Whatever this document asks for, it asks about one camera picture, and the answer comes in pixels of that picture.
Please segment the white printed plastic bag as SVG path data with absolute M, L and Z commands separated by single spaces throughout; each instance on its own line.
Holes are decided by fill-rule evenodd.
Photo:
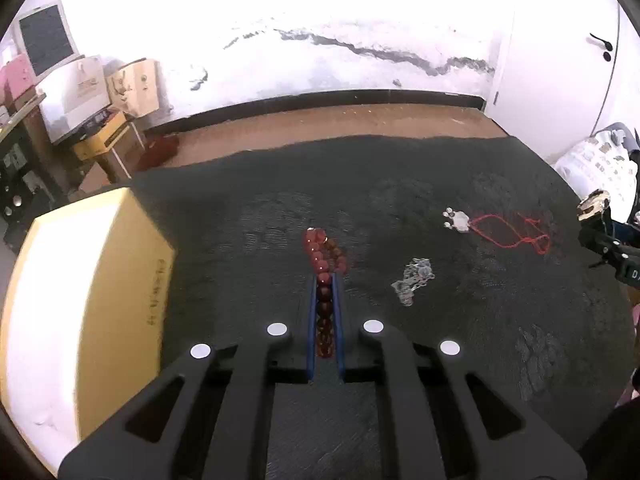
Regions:
M 575 144 L 553 169 L 581 200 L 597 190 L 608 192 L 612 219 L 627 222 L 639 171 L 630 154 L 638 149 L 634 134 L 621 122 L 614 122 Z

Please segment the pink box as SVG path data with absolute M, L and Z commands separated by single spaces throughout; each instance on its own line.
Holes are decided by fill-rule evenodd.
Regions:
M 35 84 L 35 74 L 26 54 L 19 54 L 0 70 L 1 104 L 11 104 Z

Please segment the dark desk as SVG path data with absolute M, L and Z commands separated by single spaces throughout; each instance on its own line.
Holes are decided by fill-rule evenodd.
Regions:
M 40 110 L 46 97 L 33 91 L 1 126 L 1 214 L 6 220 L 21 217 L 36 198 L 53 205 L 63 195 Z

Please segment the yellow flat box on stool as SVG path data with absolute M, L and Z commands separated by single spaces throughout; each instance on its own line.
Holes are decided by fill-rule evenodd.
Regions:
M 111 114 L 104 126 L 85 140 L 73 146 L 73 152 L 80 160 L 87 160 L 108 152 L 128 126 L 124 112 Z

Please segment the white framed blackboard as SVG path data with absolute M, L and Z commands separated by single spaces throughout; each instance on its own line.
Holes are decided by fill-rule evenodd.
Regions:
M 37 82 L 57 68 L 81 58 L 61 1 L 19 15 L 14 35 L 18 50 L 28 57 Z

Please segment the black patterned table mat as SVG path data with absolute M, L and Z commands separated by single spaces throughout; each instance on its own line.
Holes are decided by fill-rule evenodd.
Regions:
M 297 143 L 138 174 L 131 191 L 175 247 L 162 360 L 292 318 L 308 228 L 347 260 L 346 304 L 420 344 L 451 339 L 523 401 L 593 479 L 639 474 L 628 300 L 579 244 L 576 197 L 512 138 Z

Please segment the white paper shopping bag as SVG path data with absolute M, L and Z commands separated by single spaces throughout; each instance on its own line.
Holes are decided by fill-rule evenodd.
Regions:
M 80 58 L 54 70 L 36 85 L 46 97 L 40 112 L 52 144 L 57 144 L 111 104 L 102 63 Z

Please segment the red cloth on floor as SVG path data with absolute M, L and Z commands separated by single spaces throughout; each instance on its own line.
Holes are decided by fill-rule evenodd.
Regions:
M 146 171 L 163 166 L 165 162 L 174 158 L 178 151 L 178 136 L 157 136 L 146 142 L 145 151 L 137 164 L 137 170 Z

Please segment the white door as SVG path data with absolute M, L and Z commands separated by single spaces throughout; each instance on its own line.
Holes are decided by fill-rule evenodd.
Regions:
M 551 162 L 593 130 L 612 75 L 615 0 L 532 0 L 501 46 L 488 116 Z M 612 61 L 590 34 L 613 45 Z

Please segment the yellow open box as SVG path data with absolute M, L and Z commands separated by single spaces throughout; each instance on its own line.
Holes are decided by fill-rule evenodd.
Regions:
M 160 372 L 175 254 L 130 188 L 32 222 L 1 315 L 1 402 L 50 474 Z

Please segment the beige paper gift bag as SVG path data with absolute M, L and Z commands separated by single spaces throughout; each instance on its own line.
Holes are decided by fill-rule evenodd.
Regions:
M 140 118 L 160 108 L 156 81 L 156 62 L 142 58 L 106 77 L 108 94 L 114 107 Z

